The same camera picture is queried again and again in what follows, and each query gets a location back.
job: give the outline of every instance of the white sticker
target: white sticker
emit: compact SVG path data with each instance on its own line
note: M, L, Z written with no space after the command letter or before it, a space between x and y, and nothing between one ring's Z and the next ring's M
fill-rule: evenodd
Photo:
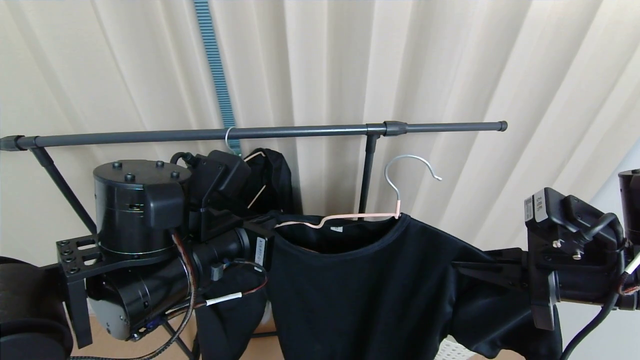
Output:
M547 202L545 199L545 189L538 191L535 195L533 195L533 203L534 203L534 215L536 217L537 222L541 222L542 220L546 220L549 218L547 215Z
M267 239L257 238L255 242L255 263L262 265L264 262L264 247L267 244Z
M528 197L524 200L524 220L531 219L533 219L533 197Z

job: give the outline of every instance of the brown floor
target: brown floor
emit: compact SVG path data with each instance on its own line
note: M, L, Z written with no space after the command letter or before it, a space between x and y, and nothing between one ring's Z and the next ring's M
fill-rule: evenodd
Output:
M145 355L162 345L167 339L168 334L163 329L156 329L154 332L145 336L137 343L131 341L116 340L109 335L104 328L100 326L95 317L91 318L91 330L93 334L93 344L81 350L74 349L74 356L102 356L102 357L136 357ZM180 318L173 319L171 324L174 328L180 324ZM260 326L256 332L274 331L273 323ZM180 337L187 346L191 346L193 337L195 336L196 326L195 319L190 320L184 332ZM172 345L167 351L163 352L156 359L158 360L179 360L185 359L184 353L177 345ZM276 337L257 338L251 340L241 360L282 360L282 352ZM474 356L474 360L483 359L481 356ZM513 352L502 352L498 357L500 360L519 360L523 359Z

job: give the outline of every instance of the white mesh basket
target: white mesh basket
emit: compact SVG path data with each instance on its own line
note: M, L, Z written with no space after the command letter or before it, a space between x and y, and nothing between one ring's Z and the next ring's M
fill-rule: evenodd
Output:
M448 336L440 343L435 360L467 360L475 354Z

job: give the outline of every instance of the curtain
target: curtain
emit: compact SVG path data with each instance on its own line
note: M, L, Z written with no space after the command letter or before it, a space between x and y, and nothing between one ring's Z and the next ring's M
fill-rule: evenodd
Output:
M637 1L211 1L238 127L493 122L381 138L368 211L482 249L526 247L522 201L591 200L640 137ZM0 2L2 136L221 128L191 1ZM241 140L285 154L305 213L357 208L364 137ZM222 141L52 148L94 213L92 169ZM86 229L33 156L0 154L4 256L44 265Z

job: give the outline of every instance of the hanger hook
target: hanger hook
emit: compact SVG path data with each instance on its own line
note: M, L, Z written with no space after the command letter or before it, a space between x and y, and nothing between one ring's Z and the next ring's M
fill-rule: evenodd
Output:
M413 158L413 159L420 160L425 165L427 165L427 167L429 168L429 171L431 172L431 176L433 176L434 179L438 181L442 181L442 178L440 176L437 176L435 172L433 172L433 167L431 167L431 164L425 159L421 158L420 156L411 155L411 154L398 155L395 158L391 159L391 161L389 161L385 166L385 179L387 180L387 183L396 191L396 196L398 200L400 200L400 190L398 190L397 186L393 184L391 179L389 179L389 165L391 165L395 160L402 159L402 158Z
M231 146L229 146L229 132L230 132L230 131L231 131L231 129L233 129L234 127L235 127L235 126L232 126L232 127L229 127L229 128L227 129L227 133L225 134L225 145L227 146L227 148L229 149L229 151L231 151L231 152L233 152L233 153L234 153L234 155L238 155L238 156L240 156L239 154L236 154L236 151L235 151L235 150L231 149Z

